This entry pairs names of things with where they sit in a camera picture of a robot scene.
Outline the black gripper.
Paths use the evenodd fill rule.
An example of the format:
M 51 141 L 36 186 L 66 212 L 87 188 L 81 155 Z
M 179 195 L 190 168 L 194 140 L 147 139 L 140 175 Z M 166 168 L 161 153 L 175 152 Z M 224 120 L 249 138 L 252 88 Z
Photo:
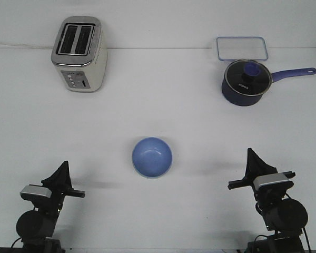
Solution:
M 247 162 L 244 178 L 241 180 L 229 181 L 228 189 L 237 189 L 250 186 L 254 193 L 254 198 L 260 210 L 270 209 L 282 201 L 289 189 L 289 183 L 276 184 L 262 187 L 259 191 L 254 189 L 253 180 L 258 176 L 277 173 L 277 169 L 266 164 L 253 149 L 247 150 Z M 295 177 L 295 172 L 288 171 L 284 173 L 289 180 Z
M 64 161 L 60 167 L 48 178 L 41 181 L 42 185 L 52 191 L 49 199 L 31 201 L 37 210 L 51 219 L 57 219 L 63 208 L 64 198 L 84 198 L 85 192 L 74 190 L 71 183 L 69 162 Z

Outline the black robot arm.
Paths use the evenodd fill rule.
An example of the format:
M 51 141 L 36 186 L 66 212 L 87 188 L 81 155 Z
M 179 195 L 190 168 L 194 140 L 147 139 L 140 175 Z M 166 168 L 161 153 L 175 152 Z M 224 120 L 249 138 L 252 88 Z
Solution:
M 84 198 L 85 191 L 72 187 L 69 163 L 64 161 L 41 185 L 26 185 L 20 192 L 23 200 L 30 201 L 33 209 L 23 213 L 16 232 L 23 246 L 22 252 L 66 252 L 53 233 L 67 196 Z
M 245 175 L 230 181 L 228 189 L 251 187 L 255 209 L 267 231 L 274 234 L 256 236 L 248 242 L 246 252 L 304 252 L 300 236 L 306 234 L 308 213 L 303 204 L 287 194 L 294 186 L 294 177 L 292 171 L 278 172 L 248 148 Z

